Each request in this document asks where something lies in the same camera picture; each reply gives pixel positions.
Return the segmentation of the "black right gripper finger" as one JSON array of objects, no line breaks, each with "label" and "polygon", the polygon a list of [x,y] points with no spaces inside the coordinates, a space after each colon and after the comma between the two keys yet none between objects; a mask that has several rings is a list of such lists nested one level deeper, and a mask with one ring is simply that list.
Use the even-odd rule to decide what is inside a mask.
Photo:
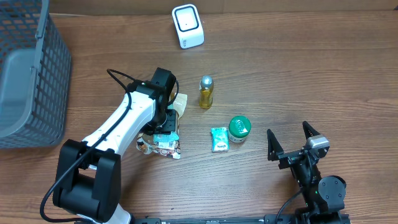
[{"label": "black right gripper finger", "polygon": [[267,142],[268,142],[267,159],[269,161],[279,160],[279,156],[284,153],[284,150],[282,146],[279,144],[279,141],[277,140],[271,129],[267,130]]},{"label": "black right gripper finger", "polygon": [[316,131],[307,121],[304,121],[302,123],[302,126],[306,139],[320,135],[320,133]]}]

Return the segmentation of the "brown snack pouch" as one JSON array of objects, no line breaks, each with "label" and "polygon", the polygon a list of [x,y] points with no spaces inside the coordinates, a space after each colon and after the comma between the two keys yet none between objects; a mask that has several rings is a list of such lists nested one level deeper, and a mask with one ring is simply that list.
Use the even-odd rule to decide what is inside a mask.
[{"label": "brown snack pouch", "polygon": [[179,93],[173,104],[167,108],[168,110],[174,109],[177,112],[178,129],[176,132],[153,135],[140,133],[136,141],[136,148],[143,154],[155,153],[172,159],[180,159],[179,120],[185,111],[187,100],[186,94]]}]

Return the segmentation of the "green lid jar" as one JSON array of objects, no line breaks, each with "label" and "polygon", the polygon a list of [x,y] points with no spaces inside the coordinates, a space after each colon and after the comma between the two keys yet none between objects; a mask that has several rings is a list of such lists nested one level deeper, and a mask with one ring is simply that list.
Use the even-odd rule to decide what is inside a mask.
[{"label": "green lid jar", "polygon": [[228,126],[228,137],[232,142],[244,142],[251,132],[251,122],[245,116],[235,116]]}]

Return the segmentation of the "teal tissue packet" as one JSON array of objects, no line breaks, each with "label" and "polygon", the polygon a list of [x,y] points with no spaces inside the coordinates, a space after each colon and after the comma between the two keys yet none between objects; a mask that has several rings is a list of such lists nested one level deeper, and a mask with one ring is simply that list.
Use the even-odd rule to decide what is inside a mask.
[{"label": "teal tissue packet", "polygon": [[226,127],[211,128],[212,152],[225,152],[229,150],[229,139]]}]

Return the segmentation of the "yellow oil bottle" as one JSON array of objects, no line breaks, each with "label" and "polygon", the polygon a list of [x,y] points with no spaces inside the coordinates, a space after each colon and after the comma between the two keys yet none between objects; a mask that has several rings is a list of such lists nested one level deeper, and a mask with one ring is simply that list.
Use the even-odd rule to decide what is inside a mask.
[{"label": "yellow oil bottle", "polygon": [[213,79],[205,75],[200,80],[200,98],[199,105],[203,109],[209,109],[213,103],[213,90],[214,90],[214,82]]}]

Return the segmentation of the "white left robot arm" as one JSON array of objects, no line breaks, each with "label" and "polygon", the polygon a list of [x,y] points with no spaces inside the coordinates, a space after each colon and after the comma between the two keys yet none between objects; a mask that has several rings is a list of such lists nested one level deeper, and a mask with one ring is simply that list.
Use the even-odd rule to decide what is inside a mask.
[{"label": "white left robot arm", "polygon": [[157,134],[167,130],[175,119],[169,106],[178,89],[175,75],[157,68],[151,80],[133,78],[123,85],[124,98],[114,113],[82,141],[69,139],[61,147],[55,183],[40,204],[46,216],[49,198],[56,207],[73,214],[73,223],[134,223],[134,217],[120,205],[121,158],[140,133]]}]

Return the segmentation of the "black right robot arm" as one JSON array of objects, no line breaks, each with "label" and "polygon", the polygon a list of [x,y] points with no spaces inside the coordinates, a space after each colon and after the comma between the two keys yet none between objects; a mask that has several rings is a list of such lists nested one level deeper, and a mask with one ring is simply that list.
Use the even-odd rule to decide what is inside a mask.
[{"label": "black right robot arm", "polygon": [[[299,191],[286,201],[275,215],[265,215],[266,223],[350,223],[348,215],[340,213],[345,208],[346,182],[337,175],[322,177],[317,163],[330,148],[329,140],[307,121],[302,123],[306,143],[301,149],[284,152],[275,134],[267,130],[267,159],[278,161],[280,169],[289,168],[298,183]],[[295,213],[284,215],[284,209],[299,195],[305,206]]]}]

